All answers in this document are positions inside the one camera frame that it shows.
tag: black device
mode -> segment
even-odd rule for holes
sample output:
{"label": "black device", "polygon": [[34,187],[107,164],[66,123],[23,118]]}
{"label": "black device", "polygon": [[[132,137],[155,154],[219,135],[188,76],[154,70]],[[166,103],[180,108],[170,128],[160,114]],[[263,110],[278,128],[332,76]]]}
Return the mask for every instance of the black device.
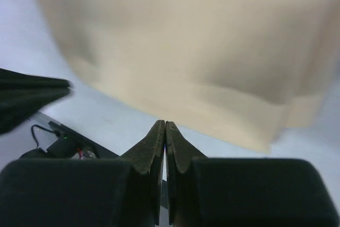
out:
{"label": "black device", "polygon": [[[0,119],[8,116],[4,109]],[[3,123],[0,131],[11,130]],[[158,224],[164,197],[175,226],[339,224],[319,173],[306,161],[208,158],[163,120],[118,157],[63,125],[50,126],[56,144],[23,155],[0,174],[0,226],[149,227]],[[80,148],[95,157],[68,159]]]}

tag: wire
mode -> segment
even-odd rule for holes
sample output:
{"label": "wire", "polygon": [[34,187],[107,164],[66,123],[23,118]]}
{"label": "wire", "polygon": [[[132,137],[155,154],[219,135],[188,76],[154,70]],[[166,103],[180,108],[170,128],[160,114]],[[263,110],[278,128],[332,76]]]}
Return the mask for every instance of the wire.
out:
{"label": "wire", "polygon": [[53,134],[56,134],[56,132],[55,131],[53,131],[53,130],[49,130],[49,129],[46,129],[46,128],[44,128],[44,127],[42,127],[42,126],[39,126],[39,125],[32,125],[32,127],[31,127],[31,134],[32,134],[32,137],[33,137],[33,139],[34,139],[34,141],[35,141],[35,143],[37,144],[37,148],[36,149],[38,149],[39,148],[39,141],[38,141],[38,139],[37,139],[37,137],[36,137],[36,135],[35,135],[35,133],[34,133],[34,128],[38,128],[38,129],[40,129],[40,130],[45,130],[45,131],[47,131],[47,132],[49,132],[49,133],[53,133]]}

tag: beige cloth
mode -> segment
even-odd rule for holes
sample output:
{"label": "beige cloth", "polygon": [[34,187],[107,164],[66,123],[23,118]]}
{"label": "beige cloth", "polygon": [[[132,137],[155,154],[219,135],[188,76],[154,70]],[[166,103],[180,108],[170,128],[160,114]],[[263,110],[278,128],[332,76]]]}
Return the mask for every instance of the beige cloth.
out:
{"label": "beige cloth", "polygon": [[339,0],[38,2],[86,83],[255,150],[310,123],[340,38]]}

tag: black cable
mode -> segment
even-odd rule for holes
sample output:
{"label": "black cable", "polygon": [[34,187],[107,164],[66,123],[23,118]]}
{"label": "black cable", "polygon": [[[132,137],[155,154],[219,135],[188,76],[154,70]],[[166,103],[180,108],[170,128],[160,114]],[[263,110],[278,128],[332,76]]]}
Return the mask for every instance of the black cable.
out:
{"label": "black cable", "polygon": [[53,130],[46,129],[46,128],[44,128],[44,127],[42,127],[42,126],[39,126],[39,125],[36,125],[36,124],[32,125],[32,127],[31,127],[31,134],[32,134],[32,137],[33,137],[34,141],[35,141],[36,144],[37,144],[37,149],[39,148],[39,142],[38,142],[38,139],[36,138],[36,135],[35,135],[35,133],[34,133],[34,127],[37,127],[37,128],[39,128],[39,129],[41,129],[41,130],[45,130],[45,131],[47,131],[47,132],[49,132],[49,133],[56,134]]}

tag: white table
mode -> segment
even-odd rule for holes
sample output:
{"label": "white table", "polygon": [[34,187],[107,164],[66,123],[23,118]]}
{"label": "white table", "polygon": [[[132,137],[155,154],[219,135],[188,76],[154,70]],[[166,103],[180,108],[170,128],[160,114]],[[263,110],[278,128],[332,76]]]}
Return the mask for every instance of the white table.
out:
{"label": "white table", "polygon": [[[72,81],[74,95],[42,112],[119,155],[137,143],[157,120],[84,85],[58,52],[35,0],[0,0],[0,68]],[[209,157],[306,159],[319,170],[340,209],[340,76],[315,125],[285,130],[267,156],[180,129]]]}

